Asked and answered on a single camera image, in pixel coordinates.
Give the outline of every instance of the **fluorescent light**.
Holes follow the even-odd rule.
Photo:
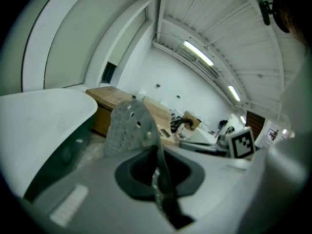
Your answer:
[[[240,119],[242,120],[242,122],[243,122],[244,124],[246,124],[246,120],[245,120],[245,118],[244,118],[243,116],[241,116]]]
[[[197,54],[205,63],[207,63],[209,66],[213,66],[214,63],[206,57],[199,49],[191,45],[188,41],[184,41],[184,46],[188,49],[192,50],[195,54]]]
[[[235,91],[234,87],[233,87],[233,86],[229,86],[229,90],[230,90],[231,93],[233,94],[234,98],[235,98],[237,101],[240,101],[240,98],[239,98],[237,92]]]

